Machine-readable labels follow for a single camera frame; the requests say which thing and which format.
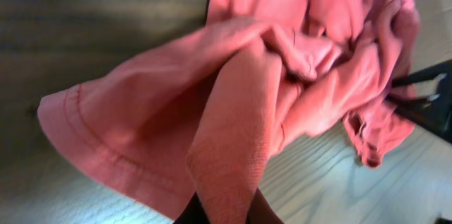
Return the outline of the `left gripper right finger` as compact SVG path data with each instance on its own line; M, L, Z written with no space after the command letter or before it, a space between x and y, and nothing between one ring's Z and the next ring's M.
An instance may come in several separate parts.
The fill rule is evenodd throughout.
M251 202L248 216L248 224L284 224L275 214L260 189L256 190Z

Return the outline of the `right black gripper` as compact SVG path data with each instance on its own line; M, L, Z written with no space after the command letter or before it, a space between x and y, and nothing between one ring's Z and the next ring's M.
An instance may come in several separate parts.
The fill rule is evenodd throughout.
M451 142L451 60L416 71L392 80L391 86L399 88L416 83L437 80L435 92L418 98L387 95L386 100L395 105L395 113L417 126Z

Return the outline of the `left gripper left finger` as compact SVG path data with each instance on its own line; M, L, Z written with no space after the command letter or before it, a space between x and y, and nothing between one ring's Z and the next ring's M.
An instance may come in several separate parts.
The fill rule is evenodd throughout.
M173 224L210 224L198 194L195 193Z

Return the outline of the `red orange t-shirt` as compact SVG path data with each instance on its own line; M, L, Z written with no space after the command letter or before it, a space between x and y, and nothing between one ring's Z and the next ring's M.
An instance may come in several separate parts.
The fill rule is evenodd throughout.
M105 186L171 219L197 196L211 223L245 223L297 137L342 121L377 167L410 135L384 99L419 26L415 0L209 0L203 28L42 98L37 116Z

